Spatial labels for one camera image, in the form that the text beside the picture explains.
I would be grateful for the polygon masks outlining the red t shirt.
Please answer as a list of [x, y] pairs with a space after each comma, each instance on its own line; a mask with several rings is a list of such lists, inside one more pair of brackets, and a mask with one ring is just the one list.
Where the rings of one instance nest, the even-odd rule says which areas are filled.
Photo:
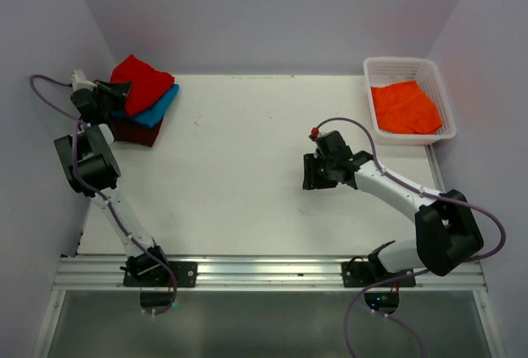
[[125, 116], [136, 116], [153, 106], [173, 86], [175, 78], [159, 71], [131, 54], [118, 64], [110, 83], [130, 83], [131, 89], [125, 100]]

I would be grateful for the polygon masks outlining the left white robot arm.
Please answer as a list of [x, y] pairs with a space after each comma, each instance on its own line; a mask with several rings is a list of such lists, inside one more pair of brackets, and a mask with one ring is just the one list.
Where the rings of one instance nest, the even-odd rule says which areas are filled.
[[115, 141], [111, 113], [124, 107], [132, 84], [92, 82], [75, 73], [71, 86], [71, 102], [80, 118], [73, 134], [54, 141], [66, 179], [75, 192], [100, 208], [115, 230], [126, 255], [124, 285], [169, 286], [172, 267], [120, 190], [121, 172], [111, 151]]

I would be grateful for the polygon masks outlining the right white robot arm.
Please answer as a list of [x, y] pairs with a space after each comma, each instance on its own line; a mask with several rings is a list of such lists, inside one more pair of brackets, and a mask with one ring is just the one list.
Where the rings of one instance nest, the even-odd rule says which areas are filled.
[[354, 257], [346, 264], [346, 272], [360, 282], [383, 286], [418, 268], [446, 276], [483, 248], [473, 213], [457, 190], [441, 193], [411, 181], [398, 184], [377, 168], [371, 153], [352, 152], [337, 131], [313, 129], [310, 138], [316, 150], [304, 155], [304, 190], [349, 186], [383, 201], [414, 227], [414, 238], [389, 241], [365, 259]]

